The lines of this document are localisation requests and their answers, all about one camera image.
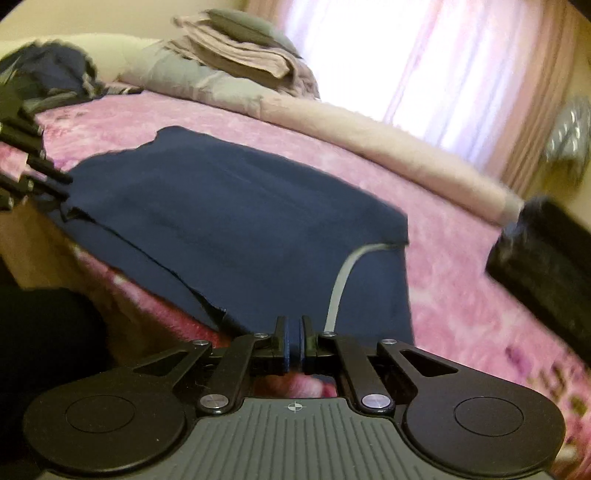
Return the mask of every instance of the navy blue cloth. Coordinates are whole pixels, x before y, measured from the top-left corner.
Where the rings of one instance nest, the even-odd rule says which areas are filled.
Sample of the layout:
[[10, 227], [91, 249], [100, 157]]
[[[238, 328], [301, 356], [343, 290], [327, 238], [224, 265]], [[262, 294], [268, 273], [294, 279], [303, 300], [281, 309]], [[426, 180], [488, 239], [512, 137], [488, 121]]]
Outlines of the navy blue cloth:
[[[181, 127], [71, 174], [70, 199], [51, 218], [100, 260], [220, 330], [269, 332], [278, 315], [303, 314], [323, 330], [349, 254], [397, 244], [355, 264], [336, 331], [367, 344], [413, 342], [406, 217], [339, 179]], [[68, 219], [72, 209], [85, 217]]]

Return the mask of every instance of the curtain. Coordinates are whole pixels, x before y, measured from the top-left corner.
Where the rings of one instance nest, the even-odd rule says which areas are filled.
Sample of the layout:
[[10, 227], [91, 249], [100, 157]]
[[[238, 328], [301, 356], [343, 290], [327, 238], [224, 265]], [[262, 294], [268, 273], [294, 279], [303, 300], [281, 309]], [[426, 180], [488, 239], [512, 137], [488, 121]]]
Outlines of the curtain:
[[252, 0], [323, 101], [401, 128], [523, 193], [566, 90], [566, 0]]

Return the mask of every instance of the black mount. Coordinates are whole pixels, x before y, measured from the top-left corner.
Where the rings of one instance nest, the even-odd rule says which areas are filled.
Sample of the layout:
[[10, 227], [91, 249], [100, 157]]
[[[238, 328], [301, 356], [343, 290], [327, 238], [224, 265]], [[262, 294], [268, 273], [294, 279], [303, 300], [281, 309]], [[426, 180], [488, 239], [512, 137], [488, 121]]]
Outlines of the black mount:
[[[389, 420], [442, 471], [515, 478], [556, 457], [562, 415], [533, 390], [394, 339], [367, 353], [351, 337], [316, 334], [307, 317], [301, 331], [304, 373], [335, 378], [354, 412]], [[181, 448], [201, 419], [240, 412], [256, 377], [289, 370], [288, 351], [283, 317], [273, 335], [243, 335], [228, 348], [184, 343], [44, 393], [25, 414], [24, 433], [43, 465], [65, 475], [135, 472]]]
[[[67, 185], [72, 177], [55, 168], [43, 146], [43, 128], [22, 106], [22, 100], [8, 83], [0, 84], [0, 141], [27, 153], [27, 165], [58, 183]], [[49, 182], [22, 175], [12, 179], [0, 172], [0, 211], [10, 211], [24, 197], [49, 194], [59, 201], [68, 194]]]

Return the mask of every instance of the screw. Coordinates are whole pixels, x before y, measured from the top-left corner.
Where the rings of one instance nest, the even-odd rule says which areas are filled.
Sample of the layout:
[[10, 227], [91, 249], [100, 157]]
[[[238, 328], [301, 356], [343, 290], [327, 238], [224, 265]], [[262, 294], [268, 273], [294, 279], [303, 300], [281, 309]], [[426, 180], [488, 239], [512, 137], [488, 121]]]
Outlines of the screw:
[[224, 408], [230, 401], [228, 400], [227, 396], [220, 395], [218, 393], [213, 393], [210, 395], [205, 395], [201, 397], [199, 403], [205, 407], [209, 408], [210, 410], [217, 410], [218, 408]]
[[367, 408], [372, 408], [373, 410], [386, 408], [388, 405], [390, 405], [390, 402], [391, 400], [386, 395], [379, 393], [372, 393], [364, 396], [361, 399], [361, 403], [363, 405], [365, 405]]

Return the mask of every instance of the crosshair mark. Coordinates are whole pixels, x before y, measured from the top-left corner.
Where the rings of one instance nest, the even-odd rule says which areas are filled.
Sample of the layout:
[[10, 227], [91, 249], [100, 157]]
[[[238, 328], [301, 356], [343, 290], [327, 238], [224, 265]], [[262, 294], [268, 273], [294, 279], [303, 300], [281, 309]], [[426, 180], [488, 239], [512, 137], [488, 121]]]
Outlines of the crosshair mark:
[[305, 406], [303, 406], [301, 403], [298, 403], [295, 401], [295, 402], [290, 403], [288, 406], [286, 406], [286, 408], [289, 408], [289, 410], [291, 410], [293, 413], [297, 413], [302, 408], [305, 408]]

